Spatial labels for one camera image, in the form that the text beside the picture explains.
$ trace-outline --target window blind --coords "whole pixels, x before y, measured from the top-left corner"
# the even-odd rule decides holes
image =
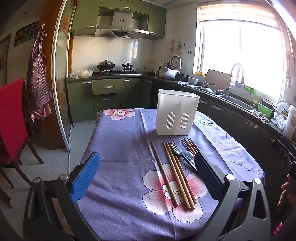
[[[280,28],[272,9],[251,4],[215,4],[199,7],[198,20],[241,20]]]

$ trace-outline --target cabinet handle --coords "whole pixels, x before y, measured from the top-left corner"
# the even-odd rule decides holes
[[[213,107],[214,109],[216,109],[216,110],[219,110],[219,111],[224,111],[224,109],[222,109],[222,108],[219,108],[219,107],[217,107],[217,106],[215,106],[215,105],[212,105],[212,107]]]
[[[207,104],[206,101],[203,101],[203,100],[201,100],[201,99],[200,99],[200,103]]]

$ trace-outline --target human hand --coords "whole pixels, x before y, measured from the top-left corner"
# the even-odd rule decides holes
[[[283,192],[281,193],[280,199],[279,199],[279,203],[278,206],[282,205],[283,200],[285,198],[285,196],[287,195],[287,188],[288,188],[289,182],[286,182],[281,189],[283,190]],[[288,200],[292,205],[296,205],[296,194],[295,193],[289,193],[288,194]]]

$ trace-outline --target cutting board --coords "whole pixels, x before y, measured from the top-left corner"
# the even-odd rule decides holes
[[[207,75],[205,76],[205,81],[209,84],[219,85],[221,89],[224,90],[227,87],[227,84],[229,82],[229,77],[230,77],[230,74],[209,69],[207,72]]]

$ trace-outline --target table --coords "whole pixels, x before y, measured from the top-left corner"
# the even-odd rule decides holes
[[[232,173],[238,180],[252,181],[264,172],[257,162],[216,123],[196,112],[188,136],[159,136],[155,131],[156,109],[111,109],[98,113],[94,133],[81,163],[93,151],[101,165],[85,196],[77,206],[104,241],[180,240],[198,233],[218,202],[211,198],[203,181],[180,158],[194,196],[194,211],[187,211],[163,141],[174,141],[185,149],[181,139],[192,138],[208,160]],[[153,141],[180,203],[173,207],[157,161],[149,145]]]

